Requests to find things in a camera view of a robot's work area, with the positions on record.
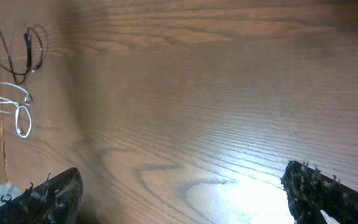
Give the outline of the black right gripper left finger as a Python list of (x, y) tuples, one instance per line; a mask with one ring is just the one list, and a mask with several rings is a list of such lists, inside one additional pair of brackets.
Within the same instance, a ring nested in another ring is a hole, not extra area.
[(0, 224), (74, 224), (83, 195), (83, 181), (75, 167), (30, 183), (23, 192), (8, 182), (0, 185)]

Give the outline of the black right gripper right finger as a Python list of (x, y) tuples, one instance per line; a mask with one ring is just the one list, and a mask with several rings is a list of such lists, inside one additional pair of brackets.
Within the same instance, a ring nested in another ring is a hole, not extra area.
[(326, 223), (321, 212), (338, 223), (358, 223), (358, 192), (308, 164), (289, 161), (281, 184), (295, 223)]

